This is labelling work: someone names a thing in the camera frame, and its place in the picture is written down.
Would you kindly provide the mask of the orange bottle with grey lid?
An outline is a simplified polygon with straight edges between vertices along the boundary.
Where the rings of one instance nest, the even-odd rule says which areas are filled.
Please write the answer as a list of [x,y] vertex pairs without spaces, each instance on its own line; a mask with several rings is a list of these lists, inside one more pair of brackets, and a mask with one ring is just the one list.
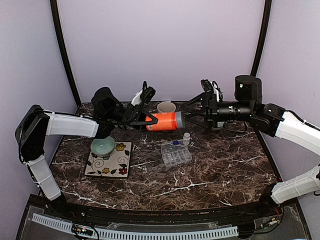
[[147,125],[146,129],[151,132],[175,131],[185,127],[185,117],[181,111],[167,113],[152,113],[158,118],[157,124]]

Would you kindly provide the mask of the small white dropper bottle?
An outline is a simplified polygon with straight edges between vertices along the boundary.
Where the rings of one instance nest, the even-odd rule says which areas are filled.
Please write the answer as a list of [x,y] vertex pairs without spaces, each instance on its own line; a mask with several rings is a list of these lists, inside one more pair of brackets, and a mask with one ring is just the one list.
[[190,141],[191,141],[191,135],[189,132],[185,132],[183,134],[183,139],[182,139],[182,142],[185,146],[188,146],[190,144]]

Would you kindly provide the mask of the clear plastic pill organizer box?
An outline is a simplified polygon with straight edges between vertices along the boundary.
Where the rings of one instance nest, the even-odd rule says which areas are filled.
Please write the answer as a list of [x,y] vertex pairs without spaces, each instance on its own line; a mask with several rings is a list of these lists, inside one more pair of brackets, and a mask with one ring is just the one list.
[[192,160],[192,155],[186,145],[164,143],[161,145],[161,156],[164,165],[169,168]]

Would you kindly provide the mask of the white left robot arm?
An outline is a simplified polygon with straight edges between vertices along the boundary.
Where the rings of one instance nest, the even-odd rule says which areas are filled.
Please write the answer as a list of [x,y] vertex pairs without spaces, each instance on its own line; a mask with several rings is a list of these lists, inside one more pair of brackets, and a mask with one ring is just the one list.
[[53,177],[50,161],[46,160],[46,144],[50,138],[60,142],[64,136],[104,139],[116,128],[141,130],[148,125],[145,109],[156,91],[143,85],[131,102],[123,105],[109,87],[98,89],[91,99],[93,114],[75,115],[43,109],[34,104],[15,130],[19,161],[26,165],[33,182],[51,203],[51,210],[60,218],[67,218],[70,206],[61,198],[63,193]]

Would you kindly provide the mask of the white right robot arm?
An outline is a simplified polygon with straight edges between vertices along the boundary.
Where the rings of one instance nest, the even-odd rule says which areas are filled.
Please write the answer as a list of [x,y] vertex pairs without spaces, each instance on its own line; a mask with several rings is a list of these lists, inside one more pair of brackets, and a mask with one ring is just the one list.
[[[187,101],[182,110],[186,120],[206,129],[219,123],[246,122],[271,137],[288,140],[315,154],[320,153],[320,129],[299,117],[294,111],[273,103],[262,103],[262,81],[251,75],[235,77],[235,101],[224,101],[215,81],[201,80],[203,92]],[[314,193],[320,194],[320,167],[284,182],[268,185],[255,205],[255,213],[266,217],[288,200]]]

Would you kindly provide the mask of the white ceramic mug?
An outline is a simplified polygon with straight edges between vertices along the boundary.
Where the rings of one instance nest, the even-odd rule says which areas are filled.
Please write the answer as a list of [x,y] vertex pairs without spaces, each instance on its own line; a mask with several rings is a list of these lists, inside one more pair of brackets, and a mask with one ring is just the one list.
[[158,113],[171,113],[176,111],[176,105],[171,101],[163,101],[157,105]]

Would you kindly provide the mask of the green bowl right side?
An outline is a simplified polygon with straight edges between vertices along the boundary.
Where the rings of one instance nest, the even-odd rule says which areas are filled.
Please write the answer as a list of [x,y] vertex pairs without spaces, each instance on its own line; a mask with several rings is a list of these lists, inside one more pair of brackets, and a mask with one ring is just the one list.
[[223,129],[224,123],[225,123],[224,121],[217,122],[216,125],[212,126],[211,130],[212,131],[219,131],[219,130]]

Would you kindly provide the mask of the floral square plate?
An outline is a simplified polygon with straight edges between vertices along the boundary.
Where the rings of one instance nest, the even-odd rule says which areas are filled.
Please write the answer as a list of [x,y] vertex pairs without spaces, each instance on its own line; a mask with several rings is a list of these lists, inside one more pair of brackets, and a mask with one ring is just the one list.
[[90,151],[84,175],[87,177],[127,179],[129,176],[130,160],[133,144],[130,141],[116,141],[113,152],[105,157]]

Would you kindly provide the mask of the green bowl on plate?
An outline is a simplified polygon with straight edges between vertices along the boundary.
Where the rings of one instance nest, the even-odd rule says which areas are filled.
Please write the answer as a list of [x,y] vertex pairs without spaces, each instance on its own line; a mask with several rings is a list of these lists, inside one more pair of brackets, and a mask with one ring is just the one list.
[[92,153],[99,157],[109,156],[115,149],[116,141],[111,136],[104,139],[94,139],[90,145]]

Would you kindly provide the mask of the black front table rail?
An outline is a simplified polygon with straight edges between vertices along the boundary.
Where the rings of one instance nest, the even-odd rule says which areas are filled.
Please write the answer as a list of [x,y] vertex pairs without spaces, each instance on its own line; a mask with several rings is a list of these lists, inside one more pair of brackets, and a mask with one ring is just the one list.
[[264,217],[282,217],[279,206],[253,202],[238,206],[181,211],[140,211],[85,206],[81,204],[45,201],[46,213],[74,220],[78,223],[107,225],[111,222],[137,225],[173,225],[217,222],[220,225],[245,225]]

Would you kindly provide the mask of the black right frame post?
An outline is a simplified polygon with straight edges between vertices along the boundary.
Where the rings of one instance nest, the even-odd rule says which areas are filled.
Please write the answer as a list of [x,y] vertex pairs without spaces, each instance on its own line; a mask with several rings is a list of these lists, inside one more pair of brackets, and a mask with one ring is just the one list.
[[250,71],[250,75],[254,77],[257,76],[264,46],[265,46],[265,40],[267,36],[268,25],[269,25],[269,20],[271,15],[271,8],[272,8],[272,0],[265,0],[263,13],[262,13],[261,26],[259,31],[259,37],[258,37],[256,51],[255,51],[255,55],[254,55],[254,59],[253,59],[253,63]]

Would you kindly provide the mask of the black frame post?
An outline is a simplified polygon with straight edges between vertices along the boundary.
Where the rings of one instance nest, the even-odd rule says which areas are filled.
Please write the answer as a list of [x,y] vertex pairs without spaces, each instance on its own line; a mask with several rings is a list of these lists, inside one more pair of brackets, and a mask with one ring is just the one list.
[[261,26],[259,31],[259,37],[258,37],[256,51],[255,51],[255,55],[254,55],[254,59],[253,59],[253,63],[250,71],[250,75],[254,77],[257,76],[264,46],[265,46],[265,40],[267,36],[268,25],[269,25],[269,20],[271,15],[271,8],[272,8],[272,0],[265,0],[263,13],[262,13]]
[[54,30],[55,30],[55,35],[59,47],[59,52],[60,56],[62,59],[64,71],[67,77],[67,81],[74,99],[74,102],[76,106],[79,108],[82,105],[82,101],[76,86],[76,81],[72,72],[72,67],[70,64],[69,56],[67,53],[67,48],[65,44],[65,39],[64,39],[64,34],[63,34],[63,29],[62,29],[62,24],[61,24],[61,18],[60,18],[60,13],[59,13],[59,8],[58,8],[58,1],[57,0],[50,0],[50,9],[51,9],[51,15],[52,15],[52,20],[54,24]]

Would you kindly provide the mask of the black left frame post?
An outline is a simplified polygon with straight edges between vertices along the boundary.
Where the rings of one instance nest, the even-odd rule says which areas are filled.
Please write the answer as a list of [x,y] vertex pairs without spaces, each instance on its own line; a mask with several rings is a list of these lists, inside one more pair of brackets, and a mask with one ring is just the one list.
[[79,108],[82,105],[82,101],[76,86],[76,81],[72,72],[72,67],[70,64],[69,56],[67,53],[67,48],[65,44],[65,39],[64,39],[64,34],[63,34],[63,29],[62,29],[62,24],[61,24],[61,18],[60,18],[60,13],[59,13],[59,8],[58,8],[58,1],[57,0],[50,0],[50,9],[51,9],[51,15],[52,15],[52,20],[54,24],[54,30],[55,30],[55,35],[59,47],[59,52],[60,56],[62,59],[64,71],[67,77],[67,81],[74,99],[74,102],[76,106]]

